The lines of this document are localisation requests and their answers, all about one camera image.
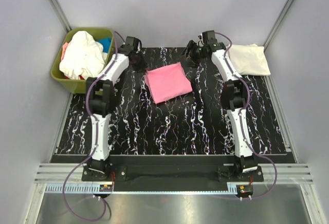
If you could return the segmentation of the pink t-shirt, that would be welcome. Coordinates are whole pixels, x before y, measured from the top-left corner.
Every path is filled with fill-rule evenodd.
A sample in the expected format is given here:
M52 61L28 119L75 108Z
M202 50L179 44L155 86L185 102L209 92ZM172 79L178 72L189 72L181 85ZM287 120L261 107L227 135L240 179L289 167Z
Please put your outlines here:
M192 92L180 62L147 71L144 80L155 104Z

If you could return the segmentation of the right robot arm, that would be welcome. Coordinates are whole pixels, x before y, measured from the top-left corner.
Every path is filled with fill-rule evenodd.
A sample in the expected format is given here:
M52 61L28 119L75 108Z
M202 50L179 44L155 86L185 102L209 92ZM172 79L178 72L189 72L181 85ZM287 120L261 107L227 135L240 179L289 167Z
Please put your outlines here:
M227 112L233 131L235 145L233 174L239 181L247 180L258 168L246 119L246 109L250 103L250 90L247 83L231 63L223 43L214 41L200 46L190 40L182 55L189 58L193 64L199 63L200 59L210 57L217 67L224 81L221 106Z

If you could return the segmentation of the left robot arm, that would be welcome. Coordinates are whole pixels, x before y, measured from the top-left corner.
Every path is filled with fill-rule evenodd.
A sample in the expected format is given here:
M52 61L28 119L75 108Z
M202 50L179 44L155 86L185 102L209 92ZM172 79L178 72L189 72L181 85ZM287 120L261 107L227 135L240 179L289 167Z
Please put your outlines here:
M84 162L84 169L87 171L86 175L94 175L101 181L107 180L111 175L108 126L114 107L114 85L129 66L135 71L147 67L139 49L113 55L97 77L86 81L85 106L92 123L92 148L88 160Z

